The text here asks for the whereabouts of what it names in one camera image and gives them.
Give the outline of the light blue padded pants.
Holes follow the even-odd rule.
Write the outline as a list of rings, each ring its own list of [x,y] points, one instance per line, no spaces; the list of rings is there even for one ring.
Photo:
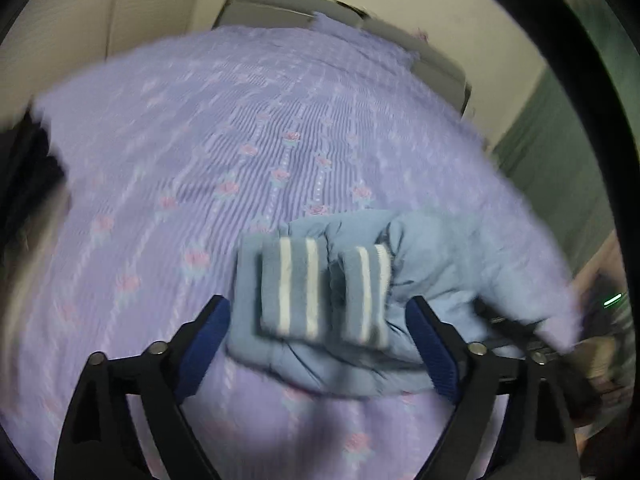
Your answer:
[[[466,341],[496,334],[474,312],[475,300],[563,350],[579,333],[566,264],[528,217],[360,210],[242,237],[228,352],[311,392],[427,390],[432,376],[405,319],[413,297]]]

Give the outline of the black folded garment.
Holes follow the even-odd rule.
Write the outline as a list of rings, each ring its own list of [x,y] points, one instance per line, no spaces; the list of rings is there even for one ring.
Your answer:
[[[46,125],[27,107],[18,122],[1,130],[2,252],[64,178],[65,169],[51,150]]]

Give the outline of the purple floral striped duvet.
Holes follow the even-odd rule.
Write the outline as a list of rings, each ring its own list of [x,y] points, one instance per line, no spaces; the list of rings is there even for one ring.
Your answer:
[[[480,134],[389,50],[311,29],[221,27],[169,38],[37,103],[70,211],[3,385],[1,421],[54,471],[88,355],[135,356],[232,293],[244,233],[351,210],[432,208],[482,227],[518,292],[510,318],[562,350],[579,332],[570,274]]]

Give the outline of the green curtain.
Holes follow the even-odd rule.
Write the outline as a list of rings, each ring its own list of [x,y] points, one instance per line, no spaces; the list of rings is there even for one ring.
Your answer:
[[[596,156],[552,70],[541,73],[494,154],[578,273],[614,230],[614,221]]]

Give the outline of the white louvered wardrobe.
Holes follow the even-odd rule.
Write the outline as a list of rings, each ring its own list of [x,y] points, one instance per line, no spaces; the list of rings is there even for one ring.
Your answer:
[[[1,121],[92,63],[181,35],[196,0],[29,0],[1,41]]]

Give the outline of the grey upholstered headboard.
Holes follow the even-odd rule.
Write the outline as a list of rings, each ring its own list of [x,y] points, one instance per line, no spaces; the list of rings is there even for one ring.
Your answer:
[[[336,0],[226,0],[214,26],[309,28],[321,14],[330,29],[360,38],[365,32],[414,54],[411,73],[459,113],[464,113],[471,85],[462,68],[428,42]]]

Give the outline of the purple floral pillow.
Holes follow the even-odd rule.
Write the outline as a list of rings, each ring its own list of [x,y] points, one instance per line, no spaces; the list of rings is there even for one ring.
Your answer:
[[[419,58],[416,52],[408,51],[398,44],[372,35],[370,32],[353,28],[320,12],[314,12],[310,28],[314,32],[346,41],[369,61],[392,72],[397,72],[401,68],[411,70],[414,62]]]

